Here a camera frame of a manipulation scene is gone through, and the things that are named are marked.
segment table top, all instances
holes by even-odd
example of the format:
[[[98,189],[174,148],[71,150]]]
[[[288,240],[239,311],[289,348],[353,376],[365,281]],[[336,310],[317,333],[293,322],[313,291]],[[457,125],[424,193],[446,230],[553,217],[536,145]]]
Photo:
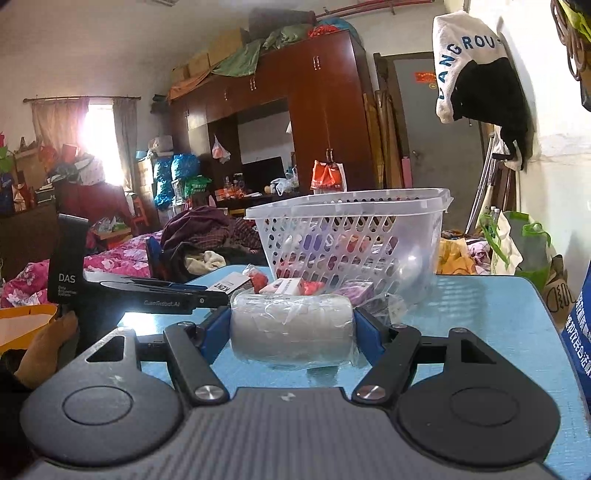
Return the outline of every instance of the table top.
[[[231,265],[191,283],[209,286],[230,272],[243,269],[244,266]],[[261,270],[270,275],[269,269]],[[196,309],[191,316],[126,313],[119,325],[134,328],[137,335],[151,335],[181,321],[200,323],[208,314],[208,309]],[[546,465],[564,479],[589,477],[591,437],[586,407],[560,336],[529,281],[519,277],[438,276],[428,297],[410,310],[403,321],[429,336],[447,336],[453,327],[468,328],[532,378],[554,398],[561,415],[560,431]],[[369,365],[284,371],[242,362],[226,346],[212,368],[231,395],[241,386],[339,386],[350,396]],[[142,370],[170,383],[165,364],[144,362]],[[441,371],[441,365],[421,365],[414,381]]]

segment red paper sign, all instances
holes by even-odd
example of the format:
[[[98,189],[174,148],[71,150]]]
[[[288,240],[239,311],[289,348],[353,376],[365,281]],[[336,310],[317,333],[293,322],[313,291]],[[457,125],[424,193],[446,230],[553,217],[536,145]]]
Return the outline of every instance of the red paper sign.
[[[414,78],[417,83],[434,83],[437,81],[435,72],[415,72]]]

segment plastic-wrapped roll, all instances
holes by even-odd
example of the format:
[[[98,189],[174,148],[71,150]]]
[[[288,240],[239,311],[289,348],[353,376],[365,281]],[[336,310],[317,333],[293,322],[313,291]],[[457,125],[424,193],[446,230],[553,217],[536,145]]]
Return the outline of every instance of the plastic-wrapped roll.
[[[232,299],[234,354],[288,369],[345,364],[355,353],[353,309],[341,295],[241,293]]]

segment blue bag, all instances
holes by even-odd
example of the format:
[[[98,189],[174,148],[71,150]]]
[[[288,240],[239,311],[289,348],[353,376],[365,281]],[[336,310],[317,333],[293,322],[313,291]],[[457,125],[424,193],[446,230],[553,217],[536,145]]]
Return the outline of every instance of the blue bag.
[[[173,181],[173,174],[170,169],[172,162],[172,157],[162,157],[156,160],[154,164],[154,180]]]
[[[591,265],[581,295],[562,331],[562,340],[579,377],[587,408],[591,412]]]
[[[0,174],[0,214],[11,215],[14,213],[14,199],[12,197],[12,175]]]
[[[199,159],[190,153],[175,155],[172,164],[173,180],[184,180],[199,175]]]
[[[172,180],[161,180],[156,185],[154,204],[158,210],[166,210],[173,204],[174,189]]]

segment pile of clothes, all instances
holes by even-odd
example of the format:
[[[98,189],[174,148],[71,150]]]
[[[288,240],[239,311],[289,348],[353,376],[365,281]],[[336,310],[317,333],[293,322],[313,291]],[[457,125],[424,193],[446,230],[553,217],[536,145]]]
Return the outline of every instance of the pile of clothes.
[[[439,242],[438,275],[489,275],[491,247],[483,238],[443,231]]]
[[[158,278],[186,283],[232,264],[267,266],[254,223],[201,206],[185,210],[164,227]]]

